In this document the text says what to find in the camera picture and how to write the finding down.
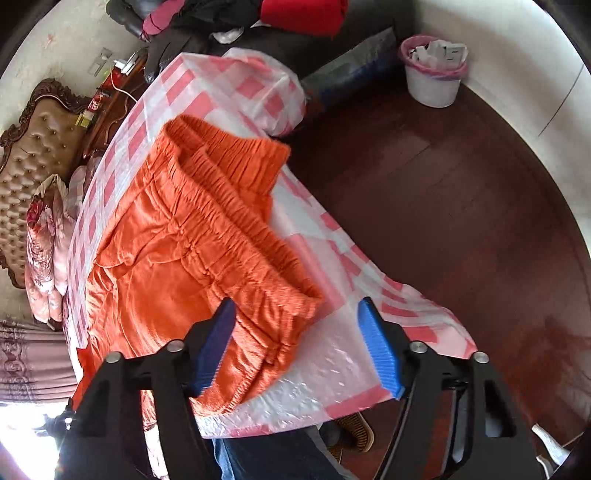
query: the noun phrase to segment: metal screw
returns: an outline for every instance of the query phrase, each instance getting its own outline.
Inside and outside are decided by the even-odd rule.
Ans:
[[[422,342],[412,342],[410,344],[411,352],[415,353],[425,353],[428,350],[428,347],[425,343]]]
[[[184,342],[182,340],[173,340],[166,346],[166,350],[170,353],[180,352],[184,348]]]
[[[474,360],[479,364],[487,364],[491,360],[490,358],[488,358],[488,355],[484,352],[475,352],[472,356]]]
[[[121,360],[122,358],[123,358],[123,355],[121,355],[119,352],[109,352],[109,353],[107,353],[107,356],[105,357],[105,361],[108,364],[115,364],[119,360]]]

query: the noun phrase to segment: white trash can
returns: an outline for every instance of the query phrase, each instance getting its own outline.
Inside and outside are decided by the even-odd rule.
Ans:
[[[443,108],[450,106],[456,99],[461,79],[441,80],[421,73],[408,65],[405,68],[408,93],[417,102],[435,108]]]
[[[467,63],[464,61],[456,70],[436,70],[409,56],[413,49],[434,40],[439,39],[430,35],[407,38],[400,45],[400,57],[405,64],[408,93],[423,105],[444,108],[455,101],[462,78],[467,75]]]

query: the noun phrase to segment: white wall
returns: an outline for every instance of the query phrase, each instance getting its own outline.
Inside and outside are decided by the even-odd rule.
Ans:
[[[465,83],[538,155],[591,247],[591,76],[564,32],[533,0],[418,6],[423,32],[468,46]]]
[[[108,17],[107,1],[61,0],[33,28],[0,78],[0,131],[18,120],[41,80],[56,78],[74,93],[92,96],[102,78],[87,71],[103,47],[127,59],[143,46]]]

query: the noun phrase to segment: pink curtain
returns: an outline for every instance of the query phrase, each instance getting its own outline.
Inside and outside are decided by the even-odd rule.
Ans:
[[[66,401],[76,383],[63,333],[0,320],[0,401]]]

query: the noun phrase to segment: side table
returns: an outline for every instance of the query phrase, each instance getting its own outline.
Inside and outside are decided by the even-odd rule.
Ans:
[[[143,55],[137,60],[129,75],[124,76],[122,81],[116,83],[118,88],[125,90],[136,99],[142,96],[148,88],[148,84],[144,80],[145,62],[146,55]],[[82,142],[82,158],[85,160],[105,153],[121,123],[134,105],[134,101],[128,95],[114,88],[103,88],[103,90],[108,91],[110,97],[101,101],[90,130]]]

